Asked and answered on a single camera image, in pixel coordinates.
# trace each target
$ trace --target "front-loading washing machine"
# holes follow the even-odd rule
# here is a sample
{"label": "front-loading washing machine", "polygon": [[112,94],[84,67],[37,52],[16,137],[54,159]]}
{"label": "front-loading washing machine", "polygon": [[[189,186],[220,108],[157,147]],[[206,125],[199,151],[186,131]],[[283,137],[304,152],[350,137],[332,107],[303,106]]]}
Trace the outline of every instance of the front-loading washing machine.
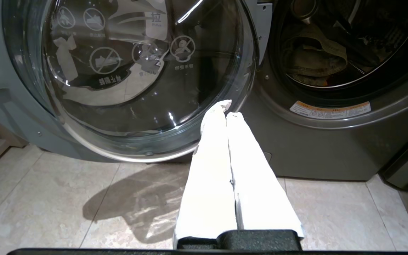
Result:
{"label": "front-loading washing machine", "polygon": [[[290,73],[293,26],[343,45],[344,69]],[[278,176],[369,179],[408,140],[408,3],[0,0],[0,122],[39,147],[172,160],[226,99]]]}
{"label": "front-loading washing machine", "polygon": [[[408,141],[408,2],[292,0],[273,8],[265,58],[241,109],[273,171],[368,180]],[[310,26],[346,48],[345,69],[322,84],[291,71],[314,67],[298,63],[303,56],[286,59],[288,29]],[[332,34],[340,31],[343,39]],[[294,42],[297,56],[322,52],[311,34]],[[377,63],[368,63],[373,54]]]}
{"label": "front-loading washing machine", "polygon": [[0,123],[84,160],[187,155],[205,111],[251,91],[271,14],[256,0],[0,0]]}

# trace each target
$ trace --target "washing machine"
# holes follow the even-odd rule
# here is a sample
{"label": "washing machine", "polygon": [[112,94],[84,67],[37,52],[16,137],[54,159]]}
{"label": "washing machine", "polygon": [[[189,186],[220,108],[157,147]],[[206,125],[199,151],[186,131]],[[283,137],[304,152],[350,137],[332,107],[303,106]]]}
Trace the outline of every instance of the washing machine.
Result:
{"label": "washing machine", "polygon": [[[273,171],[368,180],[408,141],[408,1],[294,0],[273,8],[265,58],[241,109]],[[320,31],[294,40],[295,27]],[[300,55],[325,50],[324,39],[318,49],[309,42],[317,34],[346,48],[346,59],[332,65],[346,61],[345,69],[323,82],[296,72],[322,60]]]}
{"label": "washing machine", "polygon": [[[337,73],[291,73],[285,49],[328,53],[294,26]],[[227,99],[277,176],[368,180],[408,141],[408,3],[0,0],[0,122],[45,150],[182,158]]]}
{"label": "washing machine", "polygon": [[187,155],[210,106],[242,106],[271,16],[256,0],[0,0],[0,123],[83,160]]}

